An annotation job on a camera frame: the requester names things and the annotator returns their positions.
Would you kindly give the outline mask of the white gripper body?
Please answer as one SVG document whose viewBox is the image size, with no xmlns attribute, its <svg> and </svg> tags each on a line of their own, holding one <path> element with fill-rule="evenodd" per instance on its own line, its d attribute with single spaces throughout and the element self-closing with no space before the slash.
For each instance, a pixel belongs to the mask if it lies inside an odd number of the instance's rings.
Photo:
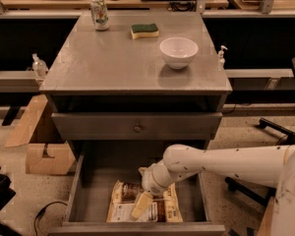
<svg viewBox="0 0 295 236">
<path fill-rule="evenodd" d="M 160 197 L 170 185 L 184 181 L 200 171 L 201 166 L 194 161 L 162 159 L 144 172 L 142 187 L 151 195 Z"/>
</svg>

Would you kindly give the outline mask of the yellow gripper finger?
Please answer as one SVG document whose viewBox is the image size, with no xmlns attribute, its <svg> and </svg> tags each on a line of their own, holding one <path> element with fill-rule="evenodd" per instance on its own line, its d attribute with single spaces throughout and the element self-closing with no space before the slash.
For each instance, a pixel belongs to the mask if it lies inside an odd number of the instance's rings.
<svg viewBox="0 0 295 236">
<path fill-rule="evenodd" d="M 131 218 L 137 220 L 153 202 L 153 196 L 149 192 L 142 192 L 136 197 Z"/>
</svg>

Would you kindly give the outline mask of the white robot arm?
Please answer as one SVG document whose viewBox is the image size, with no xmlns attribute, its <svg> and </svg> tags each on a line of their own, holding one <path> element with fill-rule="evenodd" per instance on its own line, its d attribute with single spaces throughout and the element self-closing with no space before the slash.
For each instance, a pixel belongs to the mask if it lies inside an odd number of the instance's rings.
<svg viewBox="0 0 295 236">
<path fill-rule="evenodd" d="M 295 236 L 295 145 L 198 149 L 168 147 L 142 175 L 144 191 L 131 213 L 138 219 L 172 184 L 207 171 L 276 190 L 271 226 L 266 236 Z"/>
</svg>

